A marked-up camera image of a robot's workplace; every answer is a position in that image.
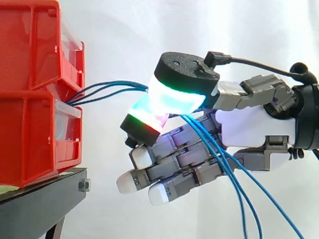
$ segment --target bolt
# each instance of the bolt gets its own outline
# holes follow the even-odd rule
[[[82,179],[79,182],[79,191],[80,192],[90,192],[91,190],[91,179]]]

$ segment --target white wall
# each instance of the white wall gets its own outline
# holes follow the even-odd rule
[[[282,69],[304,61],[318,73],[316,1],[305,0],[60,0],[64,15],[86,43],[86,84],[148,80],[160,54],[208,50]],[[222,80],[239,82],[263,71],[231,65]],[[227,178],[204,185],[162,207],[147,190],[121,195],[117,178],[130,170],[119,129],[140,93],[84,106],[83,164],[92,179],[87,199],[66,218],[64,239],[233,239],[242,237],[239,205]],[[311,154],[256,175],[307,239],[319,237],[319,162]],[[236,172],[260,216],[265,238],[297,238],[268,199]],[[250,238],[257,238],[248,214]]]

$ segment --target black base cap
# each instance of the black base cap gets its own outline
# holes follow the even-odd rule
[[[120,128],[128,134],[126,145],[131,148],[135,148],[137,144],[152,147],[160,135],[160,132],[130,114],[127,114]]]

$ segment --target red storage bin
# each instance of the red storage bin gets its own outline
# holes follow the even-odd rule
[[[66,101],[84,88],[84,44],[55,0],[0,0],[0,90],[48,90]]]
[[[23,188],[81,163],[84,44],[55,0],[0,0],[0,185]]]

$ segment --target translucent sensor housing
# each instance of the translucent sensor housing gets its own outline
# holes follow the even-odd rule
[[[168,113],[154,111],[149,95],[142,96],[130,109],[129,114],[147,124],[157,132],[161,132],[168,120]]]
[[[155,76],[149,84],[149,96],[154,111],[186,115],[194,112],[206,96],[173,90],[162,84]]]

